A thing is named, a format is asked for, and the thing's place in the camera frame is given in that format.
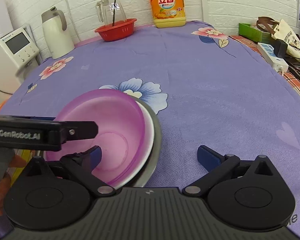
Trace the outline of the operator hand orange glove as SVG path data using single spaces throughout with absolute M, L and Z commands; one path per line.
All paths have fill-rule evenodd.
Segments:
M 12 161 L 13 159 L 15 161 L 19 161 L 16 156 L 12 158 Z M 10 187 L 11 187 L 10 176 L 7 173 L 5 173 L 4 177 L 0 181 L 0 216 L 2 216 L 3 214 L 4 198 L 6 197 Z

